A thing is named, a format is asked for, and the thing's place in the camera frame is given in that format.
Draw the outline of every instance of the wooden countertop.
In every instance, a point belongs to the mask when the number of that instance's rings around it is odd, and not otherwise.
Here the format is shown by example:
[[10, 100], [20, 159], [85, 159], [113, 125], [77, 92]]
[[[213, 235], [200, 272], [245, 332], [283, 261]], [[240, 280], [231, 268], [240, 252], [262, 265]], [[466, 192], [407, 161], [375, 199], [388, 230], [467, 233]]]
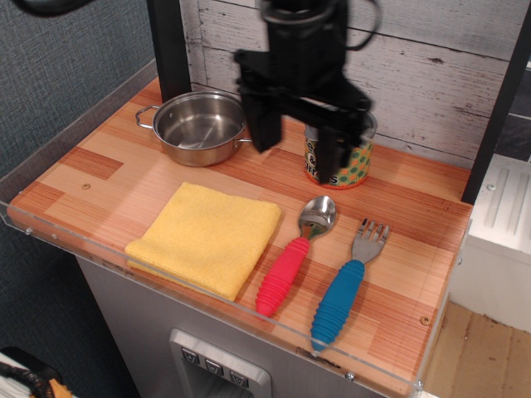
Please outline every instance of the wooden countertop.
[[[138, 110], [160, 103], [155, 80], [12, 201], [14, 222], [93, 261], [117, 265], [146, 284], [189, 297], [298, 353], [311, 350], [307, 336], [314, 311], [337, 270], [350, 260], [361, 220], [389, 224], [392, 233], [368, 265], [350, 318], [334, 344], [338, 350], [325, 350], [319, 363], [342, 373], [354, 371], [359, 380], [390, 395], [407, 394], [409, 387], [400, 378], [417, 380], [470, 217], [471, 206], [460, 202], [469, 171], [375, 146], [369, 177], [361, 186], [329, 190], [306, 177], [304, 126], [289, 120], [283, 141], [265, 153], [244, 144], [224, 163], [186, 167], [163, 154], [153, 132], [136, 125]], [[236, 306], [127, 270], [125, 246], [143, 235], [182, 182], [272, 201], [282, 210]], [[257, 290], [276, 257], [299, 235], [300, 210], [319, 195], [336, 202], [337, 224], [312, 241], [288, 299], [272, 317], [279, 324], [246, 311], [254, 310]]]

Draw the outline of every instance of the fork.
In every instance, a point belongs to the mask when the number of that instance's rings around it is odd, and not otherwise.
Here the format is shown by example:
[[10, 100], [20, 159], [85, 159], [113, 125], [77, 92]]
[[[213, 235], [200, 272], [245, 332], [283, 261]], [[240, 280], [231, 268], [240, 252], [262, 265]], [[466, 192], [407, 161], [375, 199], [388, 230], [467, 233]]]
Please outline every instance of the fork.
[[[315, 312], [311, 328], [313, 339], [329, 345], [343, 329], [365, 275], [365, 264], [380, 254], [389, 234], [389, 226], [379, 224], [374, 230], [375, 225], [375, 221], [369, 223], [366, 218], [359, 227], [352, 243], [353, 259], [341, 267]], [[312, 348], [317, 357], [326, 346], [312, 340]]]

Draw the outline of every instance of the metal utensil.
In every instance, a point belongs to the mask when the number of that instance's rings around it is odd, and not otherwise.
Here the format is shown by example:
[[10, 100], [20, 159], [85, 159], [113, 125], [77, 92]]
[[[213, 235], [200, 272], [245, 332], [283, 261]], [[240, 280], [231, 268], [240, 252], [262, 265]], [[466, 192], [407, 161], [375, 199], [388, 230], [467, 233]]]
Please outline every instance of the metal utensil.
[[[366, 218], [359, 227], [352, 244], [353, 259], [339, 270], [315, 312], [311, 328], [314, 339], [331, 344], [343, 329], [362, 283], [365, 264], [380, 254], [389, 234], [389, 226], [380, 224], [374, 230], [375, 225]], [[315, 356], [325, 349], [315, 341], [312, 347]]]
[[326, 234], [335, 222], [335, 203], [316, 197], [300, 213], [300, 237], [293, 239], [271, 267], [256, 296], [256, 311], [270, 317], [288, 295], [309, 250], [309, 240]]

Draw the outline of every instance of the screw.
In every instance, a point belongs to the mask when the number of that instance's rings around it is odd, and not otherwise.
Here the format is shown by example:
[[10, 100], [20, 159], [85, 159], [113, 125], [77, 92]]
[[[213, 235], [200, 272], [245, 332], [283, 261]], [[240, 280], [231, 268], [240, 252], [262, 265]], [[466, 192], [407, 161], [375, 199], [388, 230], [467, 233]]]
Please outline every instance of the screw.
[[422, 317], [421, 317], [421, 323], [422, 323], [424, 326], [430, 326], [430, 324], [431, 324], [431, 319], [430, 319], [430, 317], [427, 317], [426, 315], [422, 316]]
[[351, 371], [345, 375], [345, 379], [347, 379], [351, 383], [354, 382], [355, 378], [356, 378], [356, 376]]

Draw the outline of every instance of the yellow towel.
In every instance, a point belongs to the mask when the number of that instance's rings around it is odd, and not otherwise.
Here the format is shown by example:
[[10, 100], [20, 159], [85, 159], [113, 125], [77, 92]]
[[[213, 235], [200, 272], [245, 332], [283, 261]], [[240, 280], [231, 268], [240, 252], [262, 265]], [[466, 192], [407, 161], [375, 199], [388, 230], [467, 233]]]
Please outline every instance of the yellow towel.
[[[184, 182], [144, 236], [129, 243], [125, 253], [234, 301], [279, 218], [280, 208], [274, 203]], [[154, 274], [138, 263], [128, 263]]]

